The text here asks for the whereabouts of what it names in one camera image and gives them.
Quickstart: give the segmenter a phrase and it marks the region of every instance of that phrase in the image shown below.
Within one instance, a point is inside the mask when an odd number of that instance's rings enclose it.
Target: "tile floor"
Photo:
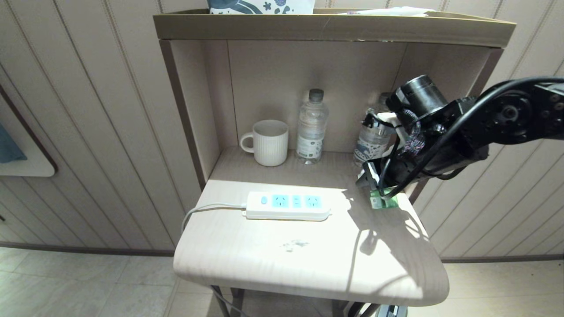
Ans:
[[[563,262],[447,264],[448,299],[411,307],[409,317],[561,317]],[[0,317],[221,317],[209,288],[177,279],[171,268],[172,258],[0,248]],[[331,301],[246,291],[244,310],[330,317]]]

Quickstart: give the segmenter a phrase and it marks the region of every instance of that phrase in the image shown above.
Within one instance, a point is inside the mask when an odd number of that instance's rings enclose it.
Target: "plastic water bottle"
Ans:
[[[368,160],[382,157],[394,133],[392,128],[381,124],[374,116],[376,116],[375,111],[369,108],[362,122],[354,150],[354,162],[357,166],[362,166],[362,163]]]
[[[309,100],[299,109],[298,161],[306,165],[319,162],[325,138],[329,109],[323,103],[323,90],[310,90]]]

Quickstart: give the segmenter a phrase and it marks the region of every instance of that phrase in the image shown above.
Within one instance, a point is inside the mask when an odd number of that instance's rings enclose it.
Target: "baseboard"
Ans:
[[[110,254],[117,256],[149,256],[149,257],[172,257],[174,250],[130,250],[130,249],[97,249],[97,248],[75,248],[72,246],[48,246],[37,244],[23,244],[0,242],[4,248],[16,248],[40,251],[56,251],[70,253]]]
[[[564,259],[564,254],[543,254],[540,256],[511,256],[511,257],[471,257],[471,258],[441,258],[443,263],[494,263],[494,262],[526,262],[526,261],[554,261]]]

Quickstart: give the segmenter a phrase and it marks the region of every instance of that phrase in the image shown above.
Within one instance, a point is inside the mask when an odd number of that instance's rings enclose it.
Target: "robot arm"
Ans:
[[[564,140],[563,77],[506,81],[477,98],[448,103],[422,75],[398,88],[386,105],[409,136],[402,148],[398,139],[388,156],[365,162],[357,181],[385,200],[413,182],[455,177],[469,164],[485,160],[490,143]]]

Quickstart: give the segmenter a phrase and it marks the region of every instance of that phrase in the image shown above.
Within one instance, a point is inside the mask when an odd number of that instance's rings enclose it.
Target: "paneled wall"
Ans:
[[[564,0],[316,5],[412,5],[515,21],[490,83],[564,75]],[[174,249],[200,189],[151,16],[202,7],[205,0],[0,0],[0,85],[59,168],[52,178],[0,178],[0,241]],[[562,253],[563,153],[547,140],[494,145],[454,180],[430,181],[415,207],[441,255]]]

